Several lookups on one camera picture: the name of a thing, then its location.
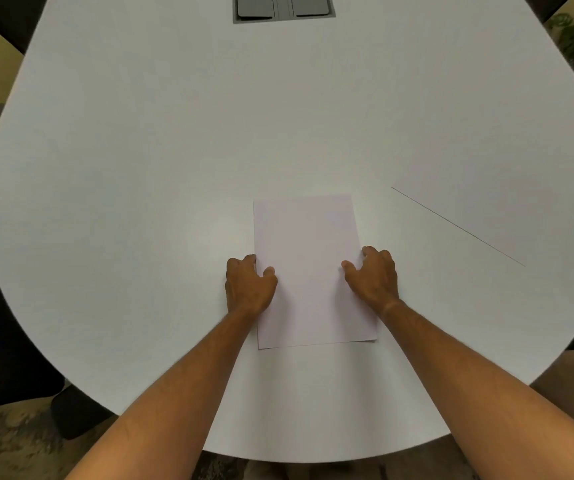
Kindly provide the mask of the person's left hand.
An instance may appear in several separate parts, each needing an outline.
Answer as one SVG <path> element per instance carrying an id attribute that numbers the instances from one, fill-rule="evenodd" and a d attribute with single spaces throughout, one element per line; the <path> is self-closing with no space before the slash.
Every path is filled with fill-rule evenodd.
<path id="1" fill-rule="evenodd" d="M 256 255 L 228 259 L 225 282 L 228 312 L 240 312 L 253 320 L 267 309 L 275 294 L 275 291 L 263 288 L 263 272 L 258 274 L 256 264 Z"/>

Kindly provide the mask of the person's right hand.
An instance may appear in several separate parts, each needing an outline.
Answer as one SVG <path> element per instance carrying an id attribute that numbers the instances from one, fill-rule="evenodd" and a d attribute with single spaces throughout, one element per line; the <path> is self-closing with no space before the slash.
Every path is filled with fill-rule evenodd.
<path id="1" fill-rule="evenodd" d="M 395 262 L 389 251 L 372 246 L 364 246 L 362 256 L 362 286 L 349 288 L 382 319 L 389 309 L 401 304 Z"/>

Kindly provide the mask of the white paper sheet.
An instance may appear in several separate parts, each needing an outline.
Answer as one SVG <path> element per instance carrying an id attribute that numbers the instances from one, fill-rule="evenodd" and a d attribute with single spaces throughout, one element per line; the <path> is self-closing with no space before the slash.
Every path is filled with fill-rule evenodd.
<path id="1" fill-rule="evenodd" d="M 253 218 L 258 271 L 273 267 L 278 280 L 258 322 L 259 350 L 378 339 L 374 313 L 341 267 L 362 260 L 349 194 L 256 200 Z"/>

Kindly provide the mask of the person's left forearm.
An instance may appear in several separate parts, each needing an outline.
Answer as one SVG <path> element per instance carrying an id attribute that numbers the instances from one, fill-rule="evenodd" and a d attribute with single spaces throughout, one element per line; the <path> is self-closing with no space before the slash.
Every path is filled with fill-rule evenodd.
<path id="1" fill-rule="evenodd" d="M 190 480 L 259 308 L 236 305 L 110 426 L 66 480 Z"/>

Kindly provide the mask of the person's right forearm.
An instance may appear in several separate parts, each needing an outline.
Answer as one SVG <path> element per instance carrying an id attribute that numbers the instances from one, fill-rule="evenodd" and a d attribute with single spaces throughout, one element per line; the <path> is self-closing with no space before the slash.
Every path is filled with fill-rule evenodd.
<path id="1" fill-rule="evenodd" d="M 574 480 L 574 419 L 403 301 L 378 311 L 482 480 Z"/>

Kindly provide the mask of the grey table power outlet box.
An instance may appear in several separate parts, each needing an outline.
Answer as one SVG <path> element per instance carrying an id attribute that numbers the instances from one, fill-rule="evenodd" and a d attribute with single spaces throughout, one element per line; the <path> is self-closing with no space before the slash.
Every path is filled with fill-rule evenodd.
<path id="1" fill-rule="evenodd" d="M 233 0 L 233 23 L 279 22 L 335 16 L 333 0 Z"/>

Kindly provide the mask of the green potted plant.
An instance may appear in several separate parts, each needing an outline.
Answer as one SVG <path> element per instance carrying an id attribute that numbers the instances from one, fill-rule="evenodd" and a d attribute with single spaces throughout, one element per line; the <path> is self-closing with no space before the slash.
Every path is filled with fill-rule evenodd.
<path id="1" fill-rule="evenodd" d="M 554 40 L 567 62 L 574 63 L 574 17 L 569 13 L 553 15 L 544 24 L 545 30 Z"/>

